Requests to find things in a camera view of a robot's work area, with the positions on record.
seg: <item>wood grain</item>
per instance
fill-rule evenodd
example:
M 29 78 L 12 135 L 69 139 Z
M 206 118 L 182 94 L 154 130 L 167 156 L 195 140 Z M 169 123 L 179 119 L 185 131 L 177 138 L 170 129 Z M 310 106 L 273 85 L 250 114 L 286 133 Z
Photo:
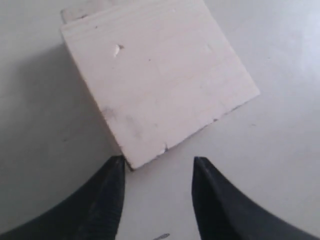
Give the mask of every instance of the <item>wood grain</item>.
M 112 5 L 61 31 L 133 169 L 260 93 L 202 0 Z

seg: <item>white table surface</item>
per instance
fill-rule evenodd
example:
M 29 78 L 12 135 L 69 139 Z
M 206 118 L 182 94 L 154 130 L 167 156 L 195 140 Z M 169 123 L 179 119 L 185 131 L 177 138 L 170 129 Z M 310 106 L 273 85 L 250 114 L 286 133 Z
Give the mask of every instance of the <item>white table surface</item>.
M 112 154 L 63 46 L 78 0 L 0 1 L 0 233 L 52 208 Z M 261 96 L 127 175 L 119 240 L 200 239 L 193 156 L 320 236 L 320 1 L 207 0 Z

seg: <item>plywood square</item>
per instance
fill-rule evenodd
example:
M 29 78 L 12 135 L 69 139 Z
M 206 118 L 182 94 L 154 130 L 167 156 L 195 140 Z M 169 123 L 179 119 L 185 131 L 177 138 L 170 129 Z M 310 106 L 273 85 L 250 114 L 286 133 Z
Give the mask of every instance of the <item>plywood square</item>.
M 136 169 L 259 94 L 202 0 L 139 0 L 61 29 Z

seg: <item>wooden block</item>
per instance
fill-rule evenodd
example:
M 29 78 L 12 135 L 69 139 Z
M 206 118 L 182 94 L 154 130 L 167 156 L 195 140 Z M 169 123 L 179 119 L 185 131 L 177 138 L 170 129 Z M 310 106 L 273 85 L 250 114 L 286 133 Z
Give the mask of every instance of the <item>wooden block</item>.
M 259 94 L 202 0 L 111 5 L 61 31 L 133 169 Z

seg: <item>white wooden block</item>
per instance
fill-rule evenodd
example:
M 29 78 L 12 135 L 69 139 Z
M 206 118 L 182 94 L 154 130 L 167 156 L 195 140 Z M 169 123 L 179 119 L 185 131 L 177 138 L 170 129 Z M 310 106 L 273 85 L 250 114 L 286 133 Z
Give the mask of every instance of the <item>white wooden block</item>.
M 61 31 L 133 169 L 259 94 L 202 0 L 111 5 Z

